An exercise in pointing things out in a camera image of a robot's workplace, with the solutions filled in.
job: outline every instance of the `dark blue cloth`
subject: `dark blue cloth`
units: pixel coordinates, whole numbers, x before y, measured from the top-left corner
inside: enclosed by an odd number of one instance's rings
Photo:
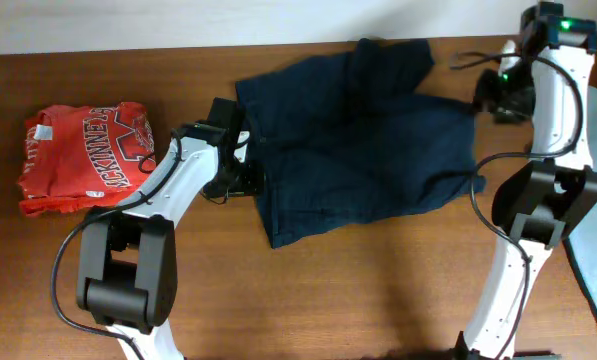
[[[353,52],[236,84],[248,156],[266,175],[256,203],[273,248],[468,191],[474,118],[468,104],[413,93],[432,66],[427,41],[363,39]]]

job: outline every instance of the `wooden table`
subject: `wooden table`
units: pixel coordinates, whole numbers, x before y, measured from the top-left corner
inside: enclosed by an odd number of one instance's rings
[[[458,50],[495,52],[504,38],[431,40],[437,66],[426,94],[469,101],[482,68],[447,69]],[[75,331],[54,315],[49,272],[83,214],[24,218],[16,179],[22,120],[51,104],[149,109],[162,154],[168,131],[204,118],[234,81],[352,43],[0,56],[0,359],[120,359],[118,344]],[[597,86],[597,65],[591,83]],[[477,119],[477,158],[521,149],[530,126]],[[523,161],[492,163],[480,196],[492,195]],[[197,199],[176,234],[176,342],[193,359],[343,359],[453,346],[472,315],[492,261],[493,235],[461,198],[421,216],[347,226],[272,251],[251,198],[218,207]],[[79,241],[59,278],[65,310],[93,323],[74,301]],[[562,247],[544,267],[520,326],[518,350],[552,349],[597,359],[597,325]]]

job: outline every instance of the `green led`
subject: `green led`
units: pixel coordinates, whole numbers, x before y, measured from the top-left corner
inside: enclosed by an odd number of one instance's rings
[[[561,21],[560,27],[563,28],[563,30],[569,30],[569,28],[571,28],[571,21],[568,21],[568,20]]]

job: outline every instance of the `white wall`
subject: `white wall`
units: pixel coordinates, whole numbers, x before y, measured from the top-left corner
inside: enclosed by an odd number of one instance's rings
[[[597,0],[561,0],[597,21]],[[535,0],[0,0],[0,54],[518,32]]]

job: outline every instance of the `red folded cloth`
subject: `red folded cloth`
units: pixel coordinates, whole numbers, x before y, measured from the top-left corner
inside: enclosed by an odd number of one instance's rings
[[[54,105],[25,121],[27,160],[18,179],[26,215],[111,206],[135,191],[149,174],[139,161],[154,150],[144,106],[73,108]],[[149,158],[146,171],[156,163]]]

